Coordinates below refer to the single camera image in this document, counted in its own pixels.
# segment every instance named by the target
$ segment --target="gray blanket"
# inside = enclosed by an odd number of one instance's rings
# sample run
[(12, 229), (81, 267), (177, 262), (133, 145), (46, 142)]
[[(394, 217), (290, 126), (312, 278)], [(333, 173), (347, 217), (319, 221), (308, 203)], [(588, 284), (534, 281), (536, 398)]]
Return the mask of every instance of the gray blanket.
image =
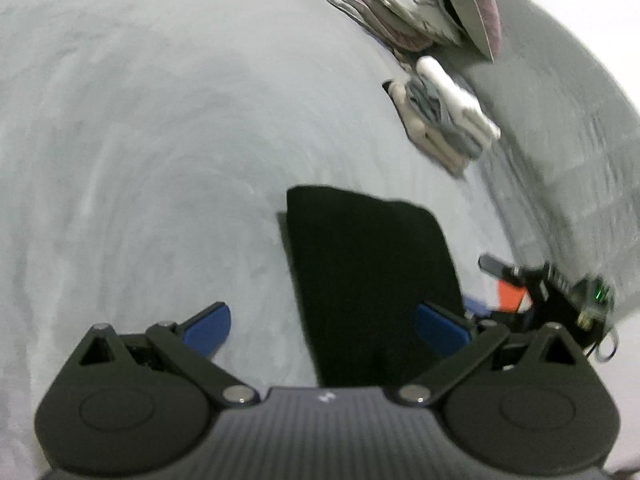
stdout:
[(482, 171), (523, 264), (602, 273), (616, 318), (640, 308), (640, 116), (570, 33), (529, 0), (497, 0), (503, 51), (439, 49), (502, 129)]

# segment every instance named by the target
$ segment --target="metal screw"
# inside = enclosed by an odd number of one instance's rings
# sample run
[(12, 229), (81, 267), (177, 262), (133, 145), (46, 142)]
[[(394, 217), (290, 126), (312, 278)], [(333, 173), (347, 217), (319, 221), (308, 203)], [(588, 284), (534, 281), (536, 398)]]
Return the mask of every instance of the metal screw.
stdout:
[(493, 319), (483, 319), (480, 323), (478, 323), (482, 328), (493, 328), (494, 326), (498, 326), (498, 322)]
[(420, 384), (407, 384), (400, 388), (400, 398), (407, 402), (421, 404), (429, 400), (431, 392), (428, 388), (420, 386)]
[(578, 316), (578, 319), (575, 320), (575, 323), (578, 327), (583, 329), (585, 332), (588, 332), (589, 330), (591, 330), (591, 327), (593, 326), (593, 318), (589, 316), (589, 314), (587, 314), (586, 312), (581, 312), (580, 316)]
[(244, 384), (236, 384), (235, 386), (229, 386), (222, 392), (222, 396), (229, 402), (236, 404), (244, 404), (254, 399), (256, 396), (255, 390), (244, 386)]

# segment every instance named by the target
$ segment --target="cable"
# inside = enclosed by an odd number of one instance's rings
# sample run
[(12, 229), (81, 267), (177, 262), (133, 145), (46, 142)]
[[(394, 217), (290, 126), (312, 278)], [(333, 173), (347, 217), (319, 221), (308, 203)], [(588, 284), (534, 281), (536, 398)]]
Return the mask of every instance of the cable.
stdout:
[(640, 473), (640, 462), (636, 462), (624, 469), (619, 469), (613, 473), (609, 473), (609, 475), (611, 480), (633, 480), (636, 473)]
[(593, 351), (596, 349), (596, 346), (598, 346), (600, 343), (594, 343), (593, 345), (591, 345), (591, 348), (589, 348), (589, 351), (585, 354), (585, 357), (588, 359), (590, 357), (591, 354), (593, 354)]
[(616, 352), (618, 351), (618, 345), (620, 344), (620, 337), (618, 336), (618, 331), (616, 330), (615, 327), (611, 327), (611, 330), (609, 330), (609, 333), (607, 333), (607, 336), (611, 336), (611, 341), (613, 343), (613, 350), (611, 351), (611, 353), (606, 356), (603, 357), (603, 355), (600, 352), (600, 345), (602, 344), (602, 342), (604, 341), (604, 339), (600, 340), (600, 342), (595, 345), (595, 350), (596, 350), (596, 361), (599, 363), (608, 363), (609, 361), (611, 361), (613, 359), (613, 356), (616, 354)]

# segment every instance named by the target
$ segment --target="blue gripper pad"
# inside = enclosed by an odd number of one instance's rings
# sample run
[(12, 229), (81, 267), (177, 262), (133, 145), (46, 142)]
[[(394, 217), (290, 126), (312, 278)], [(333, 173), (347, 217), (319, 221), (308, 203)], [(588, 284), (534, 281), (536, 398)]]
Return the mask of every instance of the blue gripper pad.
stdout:
[(215, 352), (231, 330), (231, 311), (224, 303), (206, 308), (180, 326), (182, 342), (203, 357)]
[(466, 320), (455, 322), (457, 316), (442, 309), (419, 304), (415, 311), (415, 331), (420, 339), (426, 343), (441, 358), (455, 354), (463, 346), (471, 342), (471, 333)]
[(482, 301), (466, 294), (462, 295), (462, 304), (466, 311), (472, 312), (478, 317), (489, 317), (492, 312)]

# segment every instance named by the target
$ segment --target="folded clothes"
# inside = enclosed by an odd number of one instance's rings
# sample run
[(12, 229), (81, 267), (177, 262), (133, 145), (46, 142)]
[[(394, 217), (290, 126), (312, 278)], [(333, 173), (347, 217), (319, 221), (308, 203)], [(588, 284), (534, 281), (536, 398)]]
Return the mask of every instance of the folded clothes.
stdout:
[(457, 152), (442, 133), (426, 123), (409, 102), (404, 83), (391, 81), (386, 86), (407, 136), (423, 153), (435, 158), (450, 174), (461, 176), (469, 164), (469, 157)]
[[(409, 38), (403, 37), (401, 33), (394, 30), (388, 23), (385, 23), (383, 20), (380, 20), (370, 9), (370, 7), (363, 0), (342, 0), (347, 3), (350, 7), (357, 10), (361, 18), (367, 23), (367, 28), (381, 40), (395, 44), (400, 46), (401, 48), (405, 48), (407, 50), (411, 50), (415, 52), (417, 50), (421, 50), (423, 47), (417, 46), (415, 43), (412, 43)], [(345, 11), (342, 6), (338, 6), (340, 10)]]
[[(337, 0), (328, 0), (335, 4)], [(383, 0), (342, 0), (349, 6), (356, 9), (367, 29), (380, 40), (394, 47), (399, 47), (410, 52), (420, 52), (433, 44), (433, 41), (407, 25), (400, 17), (389, 10)], [(357, 22), (361, 22), (354, 17), (352, 12), (347, 12), (344, 6), (336, 5), (340, 10), (346, 12)]]
[(484, 148), (500, 139), (500, 128), (484, 114), (476, 96), (460, 88), (436, 59), (421, 57), (415, 64), (415, 71), (438, 89), (456, 126), (466, 130)]
[(362, 17), (362, 15), (353, 7), (348, 4), (344, 0), (327, 0), (332, 6), (340, 9), (347, 16), (349, 16), (354, 22), (357, 22), (362, 28), (373, 34), (377, 35), (377, 32), (366, 22), (366, 20)]
[(416, 113), (425, 124), (439, 130), (452, 148), (474, 159), (482, 155), (482, 146), (473, 136), (453, 123), (447, 105), (431, 81), (414, 74), (405, 89)]

